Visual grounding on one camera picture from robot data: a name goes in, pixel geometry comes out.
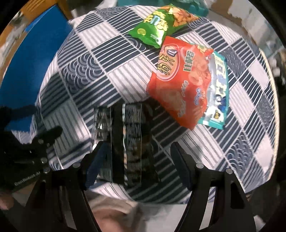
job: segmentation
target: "table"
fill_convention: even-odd
[[[71,21],[74,29],[46,72],[36,102],[41,113],[31,125],[32,133],[62,126],[62,136],[48,150],[53,169],[67,168],[89,153],[94,106],[148,98],[146,85],[156,70],[159,49],[130,37],[128,31],[155,9],[113,7]],[[190,131],[158,106],[152,134],[158,145],[154,158],[161,183],[130,189],[106,183],[93,191],[140,202],[186,203],[190,192],[182,186],[170,158],[173,141],[210,169],[232,168],[245,192],[271,177],[278,149],[279,109],[264,53],[250,40],[204,17],[173,37],[211,46],[227,58],[230,107],[225,129],[197,125]],[[212,188],[209,201],[214,195]]]

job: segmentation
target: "striped tablecloth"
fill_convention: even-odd
[[[101,9],[71,22],[74,29],[46,72],[36,102],[41,113],[31,124],[32,134],[62,126],[62,136],[48,150],[54,169],[67,168],[90,151],[95,106],[148,98],[146,85],[156,70],[159,49],[130,37],[128,31],[156,8]],[[154,158],[161,183],[147,189],[106,183],[93,191],[140,202],[186,202],[190,192],[182,186],[170,158],[173,141],[210,169],[232,168],[245,192],[270,178],[278,148],[279,113],[273,76],[263,52],[206,18],[185,26],[173,37],[212,47],[227,58],[230,107],[225,129],[197,125],[190,131],[158,106],[152,133],[158,145]],[[210,201],[214,194],[211,189]]]

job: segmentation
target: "finger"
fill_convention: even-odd
[[[9,210],[14,206],[14,198],[7,193],[0,193],[0,209]]]

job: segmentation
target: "blue panel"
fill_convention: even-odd
[[[46,70],[71,32],[57,6],[51,7],[33,25],[16,51],[0,88],[0,105],[19,108],[34,104]],[[9,130],[30,130],[31,117],[11,122]]]

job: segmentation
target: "seaweed snack pack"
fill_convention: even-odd
[[[157,72],[147,85],[149,95],[181,125],[193,129],[207,109],[206,93],[211,81],[208,56],[203,50],[167,36],[159,54]]]
[[[111,126],[113,124],[113,109],[112,108],[95,108],[94,123],[91,132],[91,147],[92,152],[99,141],[111,143]],[[100,168],[98,177],[109,182],[113,182],[112,178],[112,154],[109,152]]]
[[[166,35],[171,35],[198,17],[170,4],[163,6],[140,22],[129,34],[145,44],[160,48]]]
[[[124,181],[128,186],[158,182],[151,145],[152,110],[146,104],[123,104]]]
[[[151,145],[152,109],[145,103],[117,103],[95,108],[92,149],[99,141],[110,143],[110,154],[98,179],[132,187],[159,181]]]
[[[228,73],[225,58],[213,52],[208,64],[211,71],[211,82],[207,91],[207,110],[198,121],[210,127],[223,129],[229,107]]]

